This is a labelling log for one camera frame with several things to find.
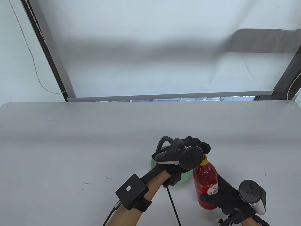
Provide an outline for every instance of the white vr controller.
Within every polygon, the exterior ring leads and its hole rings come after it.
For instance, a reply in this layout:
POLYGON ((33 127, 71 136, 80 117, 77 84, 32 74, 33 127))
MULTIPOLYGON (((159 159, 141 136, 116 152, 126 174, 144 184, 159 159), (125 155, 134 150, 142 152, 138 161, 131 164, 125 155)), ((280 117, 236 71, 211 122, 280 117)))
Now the white vr controller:
POLYGON ((249 203, 256 213, 265 214, 266 192, 261 186, 252 180, 244 180, 239 185, 238 192, 241 199, 249 203))

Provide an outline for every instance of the yellow bottle cap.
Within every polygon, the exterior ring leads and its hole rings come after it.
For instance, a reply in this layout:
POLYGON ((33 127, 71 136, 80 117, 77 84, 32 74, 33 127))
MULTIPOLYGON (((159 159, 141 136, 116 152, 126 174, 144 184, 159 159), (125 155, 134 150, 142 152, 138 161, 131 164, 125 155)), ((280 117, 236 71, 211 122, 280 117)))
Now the yellow bottle cap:
POLYGON ((200 165, 207 165, 208 164, 208 159, 207 156, 205 156, 204 160, 202 161, 202 163, 200 165))

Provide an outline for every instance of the forearm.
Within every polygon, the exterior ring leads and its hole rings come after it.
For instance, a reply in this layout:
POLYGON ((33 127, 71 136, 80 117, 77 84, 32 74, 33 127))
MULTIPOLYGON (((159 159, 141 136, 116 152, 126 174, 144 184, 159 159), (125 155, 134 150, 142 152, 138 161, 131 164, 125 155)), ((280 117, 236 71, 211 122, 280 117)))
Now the forearm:
POLYGON ((249 217, 241 223, 242 226, 260 226, 253 217, 249 217))
MULTIPOLYGON (((170 175, 163 171, 158 176, 153 178, 150 182, 146 184, 146 186, 149 188, 149 191, 146 193, 144 198, 148 201, 151 201, 160 186, 166 181, 168 178, 170 178, 170 175)), ((138 220, 140 219, 142 215, 142 212, 140 212, 137 209, 131 209, 127 210, 123 205, 121 205, 110 221, 107 223, 106 226, 135 226, 138 223, 138 220)))

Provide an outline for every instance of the plastic bottle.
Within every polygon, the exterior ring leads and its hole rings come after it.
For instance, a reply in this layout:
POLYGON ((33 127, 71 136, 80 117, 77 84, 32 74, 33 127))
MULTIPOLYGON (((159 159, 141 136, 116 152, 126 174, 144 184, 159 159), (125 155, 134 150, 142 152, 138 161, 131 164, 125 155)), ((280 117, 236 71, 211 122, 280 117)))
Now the plastic bottle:
POLYGON ((216 206, 204 203, 200 200, 201 194, 213 195, 219 190, 216 169, 208 162, 207 157, 204 158, 201 165, 193 169, 193 179, 200 206, 204 209, 215 209, 216 206))

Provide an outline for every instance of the black glove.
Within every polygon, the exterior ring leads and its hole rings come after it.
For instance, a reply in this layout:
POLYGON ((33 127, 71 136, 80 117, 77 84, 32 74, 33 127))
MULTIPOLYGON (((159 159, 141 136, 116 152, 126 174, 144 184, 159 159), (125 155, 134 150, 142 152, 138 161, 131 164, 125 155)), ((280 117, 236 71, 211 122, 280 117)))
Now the black glove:
POLYGON ((191 136, 186 137, 183 140, 185 146, 198 146, 203 150, 203 153, 207 155, 211 151, 211 147, 209 144, 205 142, 201 142, 198 138, 192 138, 191 136))
POLYGON ((201 195, 200 199, 208 204, 212 204, 222 209, 226 215, 231 214, 234 224, 239 224, 245 219, 255 215, 255 211, 250 204, 244 202, 238 190, 229 185, 219 174, 217 175, 219 191, 215 195, 201 195))
MULTIPOLYGON (((198 146, 203 150, 204 153, 209 153, 211 149, 209 144, 205 142, 200 142, 198 138, 192 138, 191 136, 188 136, 185 139, 176 138, 174 141, 176 141, 176 146, 178 147, 179 151, 181 151, 181 149, 184 149, 185 146, 198 146)), ((157 152, 152 155, 152 158, 155 159, 155 157, 161 152, 166 152, 168 154, 170 150, 170 153, 172 153, 171 149, 174 149, 174 143, 171 146, 167 146, 162 150, 157 150, 157 152)), ((181 166, 175 164, 156 164, 154 170, 165 170, 171 175, 171 178, 169 178, 163 183, 163 186, 167 187, 168 185, 174 186, 181 179, 182 173, 186 173, 192 169, 183 169, 181 166)))

